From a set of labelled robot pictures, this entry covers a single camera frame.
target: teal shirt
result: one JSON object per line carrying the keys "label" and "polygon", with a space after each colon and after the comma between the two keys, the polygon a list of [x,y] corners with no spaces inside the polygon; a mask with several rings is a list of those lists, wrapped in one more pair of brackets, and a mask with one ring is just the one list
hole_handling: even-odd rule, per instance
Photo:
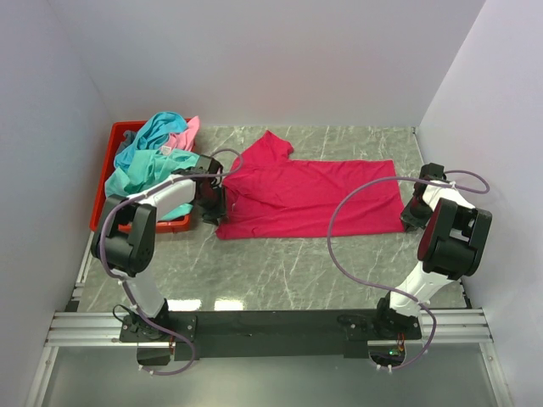
{"label": "teal shirt", "polygon": [[170,133],[182,133],[187,122],[175,112],[159,112],[137,131],[132,144],[115,156],[113,166],[128,169],[137,150],[155,150],[168,141]]}
{"label": "teal shirt", "polygon": [[[136,150],[132,162],[123,170],[117,167],[105,182],[106,197],[116,193],[123,197],[144,191],[165,180],[172,171],[194,167],[199,155],[174,148],[168,156],[159,150]],[[185,203],[172,210],[161,220],[174,220],[188,214],[193,206]]]}

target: cable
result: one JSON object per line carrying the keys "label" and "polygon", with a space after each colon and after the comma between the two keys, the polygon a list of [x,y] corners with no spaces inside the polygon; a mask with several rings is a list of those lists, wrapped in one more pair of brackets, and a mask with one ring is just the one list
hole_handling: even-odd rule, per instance
{"label": "cable", "polygon": [[128,309],[128,307],[125,307],[123,304],[117,304],[115,307],[113,307],[113,309],[111,310],[111,312],[113,313],[113,317],[118,321],[120,322],[121,324],[124,324],[125,322],[119,317],[117,316],[117,314],[115,313],[115,309],[117,307],[121,307],[124,311],[126,311],[128,314],[131,313],[131,311]]}
{"label": "cable", "polygon": [[[238,163],[238,166],[236,167],[235,170],[232,170],[232,171],[229,171],[229,172],[224,172],[224,173],[221,173],[221,174],[193,174],[193,175],[189,175],[189,176],[180,176],[180,177],[176,178],[175,180],[173,180],[171,183],[160,184],[160,185],[157,185],[156,187],[152,187],[152,188],[148,189],[146,192],[140,193],[139,195],[137,195],[135,197],[132,197],[132,198],[129,198],[126,201],[123,201],[123,202],[119,203],[117,206],[115,206],[111,210],[111,212],[109,212],[109,214],[106,216],[106,218],[104,220],[104,224],[102,225],[102,230],[107,231],[109,229],[109,227],[111,226],[111,223],[113,222],[113,219],[115,218],[116,213],[119,212],[124,207],[126,207],[127,205],[133,204],[134,202],[137,202],[137,201],[147,197],[149,194],[162,191],[163,189],[169,187],[171,184],[173,184],[175,182],[179,182],[179,181],[183,181],[183,180],[192,180],[194,178],[225,177],[225,176],[230,176],[230,175],[235,174],[236,172],[238,172],[239,169],[244,164],[244,158],[242,157],[242,155],[240,153],[238,153],[236,150],[232,149],[232,148],[221,148],[219,150],[216,150],[214,153],[212,153],[211,157],[214,157],[218,153],[223,153],[223,152],[234,153],[234,154],[236,154],[238,156],[239,163]],[[135,307],[137,313],[142,318],[142,320],[146,324],[148,324],[149,326],[153,327],[154,329],[156,329],[158,331],[161,331],[163,333],[167,333],[168,335],[171,335],[171,336],[176,337],[177,339],[183,341],[191,349],[191,359],[183,367],[181,367],[181,368],[179,368],[179,369],[177,369],[175,371],[154,371],[154,370],[148,368],[147,366],[143,366],[142,369],[144,369],[145,371],[151,373],[152,375],[156,375],[156,376],[173,376],[173,375],[176,375],[177,373],[181,373],[181,372],[185,371],[186,369],[188,369],[194,363],[194,361],[196,360],[196,348],[194,347],[194,344],[192,342],[190,342],[190,340],[188,340],[188,338],[186,338],[182,334],[171,331],[170,329],[164,328],[163,326],[160,326],[160,325],[154,323],[140,309],[140,307],[137,305],[136,299],[134,298],[134,296],[132,294],[132,291],[128,287],[128,284],[126,284],[126,278],[124,276],[116,275],[109,268],[109,264],[108,264],[108,261],[107,261],[107,258],[106,258],[106,253],[105,253],[105,233],[102,233],[100,235],[100,239],[99,239],[99,243],[98,243],[98,250],[99,250],[99,254],[100,254],[100,262],[102,263],[102,267],[104,268],[106,274],[108,276],[110,276],[111,278],[119,280],[122,283],[121,285],[125,290],[126,296],[130,300],[131,304]]]}
{"label": "cable", "polygon": [[438,183],[435,183],[435,182],[426,181],[426,180],[422,180],[420,178],[414,178],[414,177],[411,177],[411,176],[385,176],[383,178],[378,178],[377,180],[369,181],[366,184],[356,188],[349,195],[347,195],[343,199],[343,201],[341,201],[339,203],[339,205],[336,207],[336,209],[334,210],[334,212],[332,214],[332,218],[330,219],[330,223],[328,224],[328,231],[327,231],[327,236],[326,236],[327,245],[328,245],[328,252],[330,253],[330,257],[332,258],[332,262],[336,265],[336,267],[339,269],[339,271],[341,271],[345,276],[347,276],[348,278],[350,278],[354,282],[358,282],[358,283],[363,284],[363,285],[368,286],[368,287],[380,288],[380,289],[385,290],[385,291],[391,291],[393,293],[398,293],[398,294],[401,294],[401,295],[403,295],[405,297],[408,297],[411,301],[415,301],[415,303],[417,303],[418,306],[421,309],[423,309],[430,316],[430,318],[432,318],[432,331],[430,332],[430,335],[428,336],[428,341],[424,344],[423,349],[413,359],[408,360],[406,363],[404,363],[402,365],[392,367],[392,370],[403,369],[404,367],[407,367],[408,365],[415,362],[416,360],[419,360],[423,356],[423,354],[428,350],[428,348],[430,346],[430,343],[434,339],[435,329],[437,327],[438,321],[435,319],[435,315],[432,313],[432,311],[430,311],[428,306],[426,304],[421,303],[418,300],[418,298],[415,297],[414,295],[406,293],[405,291],[402,291],[402,290],[400,290],[398,288],[395,288],[395,287],[385,286],[384,284],[377,284],[376,282],[368,282],[366,280],[362,280],[361,278],[355,277],[352,274],[350,274],[338,262],[338,259],[336,258],[336,255],[333,252],[333,249],[332,249],[333,224],[334,224],[334,222],[336,220],[336,217],[338,216],[339,211],[343,208],[343,206],[351,198],[353,198],[358,192],[360,192],[360,191],[362,191],[362,190],[364,190],[364,189],[366,189],[366,188],[368,188],[368,187],[370,187],[372,185],[378,184],[379,182],[385,182],[385,181],[410,181],[410,182],[418,182],[418,183],[421,183],[421,184],[426,184],[426,185],[431,185],[431,186],[434,186],[434,187],[441,187],[441,188],[453,188],[453,187],[455,187],[456,189],[461,189],[463,191],[468,191],[468,192],[473,192],[473,193],[487,193],[490,190],[489,183],[482,176],[479,176],[479,175],[477,175],[477,174],[475,174],[475,173],[473,173],[471,171],[451,170],[451,171],[446,172],[446,174],[452,174],[452,173],[461,173],[461,174],[468,174],[470,176],[474,176],[475,178],[477,178],[477,179],[479,179],[480,181],[483,182],[485,189],[484,190],[472,189],[472,188],[469,188],[469,187],[463,187],[461,185],[456,185],[456,184],[438,184]]}

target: pink cloth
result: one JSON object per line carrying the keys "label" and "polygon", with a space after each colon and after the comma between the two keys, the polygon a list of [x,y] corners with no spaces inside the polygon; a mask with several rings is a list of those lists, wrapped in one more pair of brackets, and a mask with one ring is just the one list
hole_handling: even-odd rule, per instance
{"label": "pink cloth", "polygon": [[[220,239],[325,237],[339,202],[353,189],[395,176],[387,161],[289,159],[292,145],[267,131],[243,152],[244,166],[224,179],[227,219]],[[232,165],[235,168],[238,160]],[[339,212],[334,236],[403,231],[398,183],[387,181],[355,195]]]}
{"label": "pink cloth", "polygon": [[170,133],[170,138],[164,143],[169,148],[191,151],[194,146],[196,133],[200,128],[200,118],[194,116],[187,123],[187,129],[183,133]]}

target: floor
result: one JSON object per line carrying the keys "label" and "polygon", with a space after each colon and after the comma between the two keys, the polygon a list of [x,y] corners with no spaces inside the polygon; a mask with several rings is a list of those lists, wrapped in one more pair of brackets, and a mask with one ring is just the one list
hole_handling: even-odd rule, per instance
{"label": "floor", "polygon": [[[266,129],[289,140],[293,159],[392,159],[398,175],[417,176],[422,160],[412,128],[359,126],[204,126],[198,152],[243,151]],[[233,157],[218,159],[229,168]],[[406,203],[412,184],[402,182]],[[361,278],[399,285],[416,263],[421,233],[334,239],[339,261]],[[335,268],[324,238],[220,241],[215,228],[193,216],[193,229],[158,235],[151,263],[173,310],[373,308],[384,293],[348,280]],[[126,298],[99,262],[90,259],[80,312],[110,311]],[[458,282],[442,288],[433,308],[465,308]]]}
{"label": "floor", "polygon": [[[420,347],[408,346],[415,354]],[[181,367],[175,362],[168,370]],[[61,348],[43,406],[496,407],[479,345],[433,345],[392,375],[341,356],[207,359],[178,376],[138,371],[134,348]]]}

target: black mounting bar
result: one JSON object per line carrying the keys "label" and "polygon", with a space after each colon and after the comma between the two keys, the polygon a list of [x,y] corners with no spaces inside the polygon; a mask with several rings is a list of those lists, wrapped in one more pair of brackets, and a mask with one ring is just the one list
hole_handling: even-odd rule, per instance
{"label": "black mounting bar", "polygon": [[[285,310],[285,311],[195,311],[170,312],[168,326],[191,340],[197,358],[301,356],[342,354],[345,358],[368,358],[367,341],[396,339],[383,337],[374,320],[375,309]],[[153,342],[149,332],[133,329],[133,315],[127,315],[120,341]],[[420,339],[416,324],[404,332],[405,339]],[[167,342],[169,337],[154,341]],[[161,365],[168,348],[141,349],[142,365]],[[190,348],[177,342],[175,360],[189,360]]]}

